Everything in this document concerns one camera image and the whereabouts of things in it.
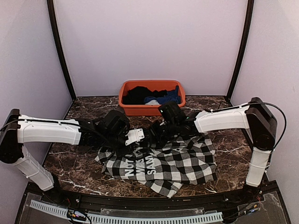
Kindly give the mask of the black white plaid shirt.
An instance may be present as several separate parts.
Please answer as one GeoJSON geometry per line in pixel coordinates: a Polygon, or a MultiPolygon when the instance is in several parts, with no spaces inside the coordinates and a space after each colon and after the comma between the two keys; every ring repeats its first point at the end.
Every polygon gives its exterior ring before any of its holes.
{"type": "Polygon", "coordinates": [[[175,136],[165,146],[152,144],[145,159],[124,159],[101,148],[95,160],[102,173],[115,179],[134,180],[154,192],[173,197],[183,184],[197,185],[215,181],[215,149],[207,133],[175,136]]]}

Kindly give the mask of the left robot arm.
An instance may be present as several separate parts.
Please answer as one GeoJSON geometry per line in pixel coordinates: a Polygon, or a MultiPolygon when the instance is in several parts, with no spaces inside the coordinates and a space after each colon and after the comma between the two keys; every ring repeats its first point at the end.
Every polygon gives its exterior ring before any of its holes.
{"type": "Polygon", "coordinates": [[[143,140],[151,141],[146,128],[131,128],[129,119],[120,111],[111,110],[99,119],[41,119],[21,115],[12,109],[0,129],[0,160],[17,167],[55,203],[63,203],[66,193],[59,181],[29,153],[28,142],[54,142],[92,148],[107,147],[118,155],[128,155],[143,140]]]}

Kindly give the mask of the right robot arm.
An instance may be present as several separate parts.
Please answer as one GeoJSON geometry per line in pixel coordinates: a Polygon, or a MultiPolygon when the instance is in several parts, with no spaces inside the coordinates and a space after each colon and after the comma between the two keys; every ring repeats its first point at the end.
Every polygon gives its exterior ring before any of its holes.
{"type": "Polygon", "coordinates": [[[222,109],[202,110],[185,114],[173,101],[161,105],[158,110],[163,121],[155,121],[150,134],[160,145],[174,135],[189,136],[218,130],[240,129],[252,149],[246,186],[239,191],[238,198],[249,202],[256,196],[256,188],[271,164],[271,157],[282,137],[277,137],[278,121],[270,107],[284,112],[276,105],[252,98],[248,103],[222,109]]]}

